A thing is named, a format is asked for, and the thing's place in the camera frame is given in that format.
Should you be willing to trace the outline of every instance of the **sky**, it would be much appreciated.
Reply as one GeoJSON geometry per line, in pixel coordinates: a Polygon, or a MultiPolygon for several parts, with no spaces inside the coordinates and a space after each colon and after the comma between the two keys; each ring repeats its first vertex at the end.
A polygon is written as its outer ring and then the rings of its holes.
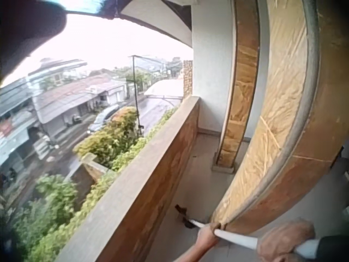
{"type": "Polygon", "coordinates": [[[79,58],[92,69],[129,65],[128,56],[149,55],[171,60],[192,59],[192,49],[166,35],[127,20],[107,20],[86,15],[68,15],[64,31],[30,54],[2,86],[40,67],[46,57],[79,58]]]}

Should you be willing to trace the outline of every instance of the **bush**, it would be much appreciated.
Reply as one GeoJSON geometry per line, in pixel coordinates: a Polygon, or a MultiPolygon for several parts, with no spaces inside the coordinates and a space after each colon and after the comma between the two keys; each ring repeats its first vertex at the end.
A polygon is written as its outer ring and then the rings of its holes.
{"type": "Polygon", "coordinates": [[[110,168],[112,161],[137,141],[135,132],[137,113],[134,107],[121,108],[102,130],[77,144],[73,152],[82,158],[88,152],[95,154],[99,164],[110,168]]]}
{"type": "Polygon", "coordinates": [[[19,249],[24,256],[49,231],[69,221],[74,213],[75,185],[61,175],[43,176],[37,181],[43,198],[30,201],[14,218],[14,229],[19,236],[19,249]]]}
{"type": "Polygon", "coordinates": [[[176,108],[167,111],[145,138],[139,138],[135,145],[130,146],[128,152],[118,155],[118,157],[112,162],[112,169],[115,172],[107,172],[104,176],[98,179],[97,183],[92,187],[91,192],[87,195],[85,202],[82,204],[81,210],[74,214],[68,224],[61,225],[57,230],[52,230],[43,237],[39,244],[32,249],[27,261],[52,262],[55,260],[59,251],[73,236],[76,229],[82,224],[99,199],[118,177],[119,173],[116,173],[116,171],[120,172],[138,155],[146,143],[165,124],[175,110],[176,108]]]}

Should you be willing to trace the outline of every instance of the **hand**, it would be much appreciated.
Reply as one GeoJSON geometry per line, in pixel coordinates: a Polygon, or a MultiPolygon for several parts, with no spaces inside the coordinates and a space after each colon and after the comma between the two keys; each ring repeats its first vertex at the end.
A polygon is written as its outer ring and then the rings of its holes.
{"type": "Polygon", "coordinates": [[[213,232],[215,229],[220,229],[220,227],[220,223],[211,223],[201,228],[197,234],[195,247],[203,250],[209,250],[214,247],[218,243],[219,238],[213,232]]]}
{"type": "Polygon", "coordinates": [[[273,228],[258,240],[257,252],[263,262],[299,262],[302,258],[291,252],[315,237],[314,226],[307,221],[289,222],[273,228]]]}

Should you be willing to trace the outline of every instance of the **white roof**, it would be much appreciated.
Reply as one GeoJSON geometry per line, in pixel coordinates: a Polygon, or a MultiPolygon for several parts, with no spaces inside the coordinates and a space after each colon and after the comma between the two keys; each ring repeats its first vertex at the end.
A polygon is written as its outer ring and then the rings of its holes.
{"type": "Polygon", "coordinates": [[[183,79],[160,80],[146,90],[144,95],[152,97],[183,98],[183,79]]]}

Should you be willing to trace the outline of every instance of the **car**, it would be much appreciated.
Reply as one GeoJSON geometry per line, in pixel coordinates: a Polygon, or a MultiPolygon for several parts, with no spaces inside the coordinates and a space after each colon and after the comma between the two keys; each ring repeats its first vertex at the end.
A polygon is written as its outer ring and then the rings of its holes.
{"type": "Polygon", "coordinates": [[[93,134],[102,129],[108,123],[112,116],[120,109],[120,105],[109,106],[99,113],[92,124],[89,125],[87,134],[93,134]]]}

